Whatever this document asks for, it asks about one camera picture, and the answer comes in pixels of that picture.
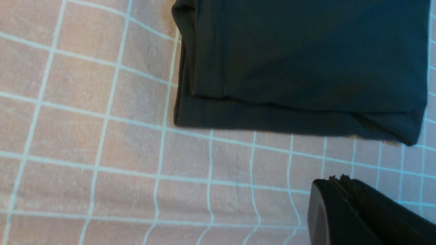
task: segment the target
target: dark green fabric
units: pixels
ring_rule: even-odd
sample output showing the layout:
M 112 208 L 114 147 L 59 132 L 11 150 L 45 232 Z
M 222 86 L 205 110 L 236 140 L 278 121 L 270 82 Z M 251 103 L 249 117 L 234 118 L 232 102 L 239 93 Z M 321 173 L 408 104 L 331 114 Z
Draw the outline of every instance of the dark green fabric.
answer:
M 177 126 L 416 144 L 429 0 L 178 0 Z

